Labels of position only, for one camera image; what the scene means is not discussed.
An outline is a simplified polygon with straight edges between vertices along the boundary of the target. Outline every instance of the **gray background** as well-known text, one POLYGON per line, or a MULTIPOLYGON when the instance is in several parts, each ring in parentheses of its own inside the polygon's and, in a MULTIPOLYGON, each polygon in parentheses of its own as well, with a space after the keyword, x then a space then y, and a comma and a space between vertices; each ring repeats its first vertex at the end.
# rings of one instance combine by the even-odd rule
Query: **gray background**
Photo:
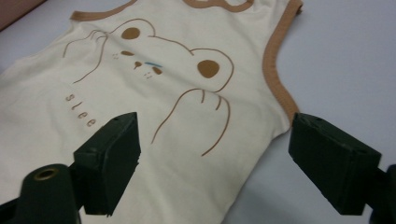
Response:
MULTIPOLYGON (((0 33, 0 73, 63 34, 74 10, 128 0, 49 0, 0 33)), ((326 119, 396 163, 396 1, 305 0, 278 55, 281 80, 302 112, 326 119)), ((288 154, 290 133, 260 159, 223 224, 362 224, 341 217, 288 154)))

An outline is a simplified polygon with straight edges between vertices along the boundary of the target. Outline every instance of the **cream sleeveless garment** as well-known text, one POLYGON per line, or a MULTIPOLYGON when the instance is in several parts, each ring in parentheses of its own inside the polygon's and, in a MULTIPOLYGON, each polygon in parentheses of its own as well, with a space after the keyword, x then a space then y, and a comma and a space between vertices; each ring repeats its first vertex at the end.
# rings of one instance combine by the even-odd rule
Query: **cream sleeveless garment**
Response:
POLYGON ((83 223, 220 223, 298 110, 276 54, 301 5, 133 0, 75 12, 68 32, 0 76, 0 203, 136 111, 140 164, 113 217, 83 223))

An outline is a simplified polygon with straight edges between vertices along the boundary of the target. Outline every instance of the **bolt hole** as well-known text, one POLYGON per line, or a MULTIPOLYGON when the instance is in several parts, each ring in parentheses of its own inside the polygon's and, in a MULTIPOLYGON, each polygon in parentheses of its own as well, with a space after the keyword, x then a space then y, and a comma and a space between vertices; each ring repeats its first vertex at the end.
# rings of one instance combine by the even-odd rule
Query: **bolt hole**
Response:
POLYGON ((58 172, 59 172, 58 169, 55 169, 55 168, 48 168, 48 169, 42 170, 35 175, 35 180, 43 181, 43 180, 51 179, 54 176, 56 176, 58 174, 58 172))

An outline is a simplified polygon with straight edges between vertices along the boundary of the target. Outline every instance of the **bear ear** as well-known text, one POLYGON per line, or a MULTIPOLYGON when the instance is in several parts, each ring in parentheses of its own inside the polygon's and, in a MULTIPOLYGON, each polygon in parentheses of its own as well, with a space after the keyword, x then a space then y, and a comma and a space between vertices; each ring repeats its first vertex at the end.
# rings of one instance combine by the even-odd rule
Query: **bear ear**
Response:
POLYGON ((111 34, 125 40, 134 40, 141 36, 155 36, 155 29, 149 21, 135 19, 122 23, 111 34))
POLYGON ((197 69, 197 86, 208 91, 221 91, 233 76, 231 58, 217 49, 193 49, 191 53, 197 69))
POLYGON ((216 49, 194 49, 191 51, 202 77, 231 76, 233 62, 225 53, 216 49))
POLYGON ((130 27, 122 32, 122 39, 136 39, 140 36, 140 30, 136 27, 130 27))
POLYGON ((219 73, 220 66, 212 60, 203 60, 197 64, 199 73, 206 78, 212 78, 219 73))

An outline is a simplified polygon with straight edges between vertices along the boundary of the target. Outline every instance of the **armhole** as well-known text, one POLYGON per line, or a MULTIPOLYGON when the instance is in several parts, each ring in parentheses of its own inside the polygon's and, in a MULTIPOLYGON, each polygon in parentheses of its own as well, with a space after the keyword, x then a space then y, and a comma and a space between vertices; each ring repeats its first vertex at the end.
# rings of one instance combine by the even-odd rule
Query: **armhole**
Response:
POLYGON ((130 2, 114 8, 112 10, 106 11, 106 12, 82 12, 82 11, 75 11, 72 16, 70 17, 70 20, 73 21, 98 21, 101 19, 105 19, 107 17, 113 16, 121 11, 123 11, 125 8, 133 5, 137 0, 131 0, 130 2))
POLYGON ((276 57, 279 52, 279 48, 285 38, 286 33, 291 26, 295 16, 301 13, 301 7, 303 2, 301 0, 290 0, 286 6, 285 12, 283 13, 277 27, 275 28, 273 34, 268 41, 268 45, 265 48, 264 56, 262 59, 262 71, 268 87, 279 101, 283 110, 285 111, 290 125, 293 120, 293 116, 299 111, 297 104, 294 102, 293 98, 283 86, 279 79, 276 70, 276 57))

